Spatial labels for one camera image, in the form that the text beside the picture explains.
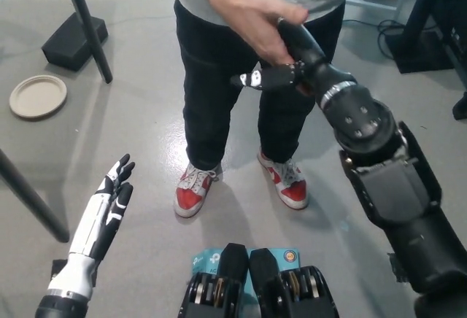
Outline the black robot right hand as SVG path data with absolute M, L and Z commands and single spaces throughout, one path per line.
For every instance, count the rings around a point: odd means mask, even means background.
M 357 84 L 351 74 L 339 71 L 328 62 L 319 44 L 303 25 L 281 18 L 277 29 L 294 62 L 235 75 L 231 78 L 232 85 L 255 90 L 305 85 L 312 89 L 318 105 L 323 108 L 338 92 Z

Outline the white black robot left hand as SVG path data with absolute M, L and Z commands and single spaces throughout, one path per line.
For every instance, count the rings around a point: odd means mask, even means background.
M 94 276 L 120 227 L 134 189 L 127 182 L 134 167 L 130 155 L 124 155 L 90 197 L 74 234 L 66 265 L 47 288 L 49 295 L 85 302 L 91 299 Z

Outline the person's right hand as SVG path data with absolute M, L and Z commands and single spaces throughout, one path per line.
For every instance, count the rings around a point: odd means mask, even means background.
M 212 6 L 263 60 L 272 65 L 293 62 L 277 23 L 282 18 L 301 25 L 307 9 L 285 0 L 212 0 Z

